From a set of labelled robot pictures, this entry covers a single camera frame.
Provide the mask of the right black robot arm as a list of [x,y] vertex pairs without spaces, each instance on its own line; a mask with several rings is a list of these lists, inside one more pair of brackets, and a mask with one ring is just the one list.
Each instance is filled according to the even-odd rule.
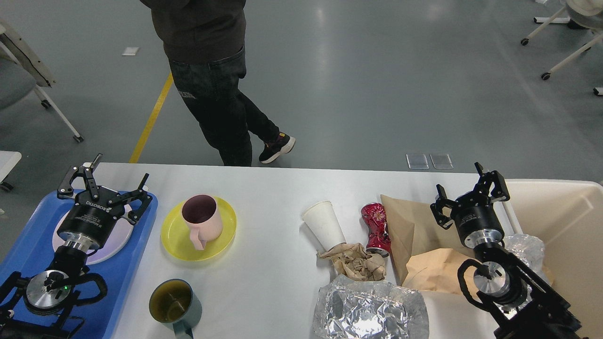
[[439,195],[430,205],[437,224],[455,226],[461,244],[474,253],[458,268],[463,296],[497,322],[497,339],[577,339],[581,322],[570,303],[504,247],[493,208],[510,199],[504,176],[474,165],[480,178],[471,191],[451,200],[437,185]]

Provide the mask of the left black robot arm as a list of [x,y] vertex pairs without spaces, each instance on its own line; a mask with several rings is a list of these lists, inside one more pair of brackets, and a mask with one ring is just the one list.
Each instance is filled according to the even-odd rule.
[[49,266],[30,277],[13,272],[1,285],[3,339],[69,339],[81,328],[63,329],[74,307],[97,303],[108,294],[102,275],[90,272],[88,258],[103,249],[123,219],[136,225],[153,201],[145,174],[133,191],[121,193],[96,183],[93,172],[101,160],[70,167],[57,189],[73,206],[56,234],[63,244]]

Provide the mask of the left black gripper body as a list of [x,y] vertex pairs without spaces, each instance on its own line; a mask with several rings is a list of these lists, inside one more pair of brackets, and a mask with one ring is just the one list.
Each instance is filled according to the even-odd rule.
[[75,196],[75,204],[58,228],[57,235],[67,241],[79,234],[92,242],[90,249],[104,248],[118,218],[125,214],[125,201],[108,205],[108,202],[115,201],[118,195],[118,192],[110,189],[99,189],[98,199],[94,200],[91,191],[78,193]]

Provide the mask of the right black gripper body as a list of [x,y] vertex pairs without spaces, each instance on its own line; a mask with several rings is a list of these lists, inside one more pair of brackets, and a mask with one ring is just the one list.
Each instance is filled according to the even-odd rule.
[[497,218],[491,198],[482,195],[463,195],[451,210],[459,239],[463,246],[474,249],[485,243],[500,243],[503,227]]

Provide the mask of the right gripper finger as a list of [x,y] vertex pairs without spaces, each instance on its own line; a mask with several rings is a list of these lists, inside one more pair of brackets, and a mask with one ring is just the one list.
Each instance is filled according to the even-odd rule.
[[494,202],[506,202],[510,200],[510,193],[506,186],[505,178],[499,171],[486,172],[484,167],[474,163],[478,175],[478,182],[474,189],[469,191],[468,200],[474,204],[493,204]]
[[453,219],[450,216],[446,216],[443,213],[444,208],[450,209],[452,211],[456,206],[456,201],[451,200],[446,195],[446,191],[443,186],[440,184],[436,185],[438,196],[433,204],[429,206],[433,217],[437,224],[444,230],[448,230],[451,225],[454,223]]

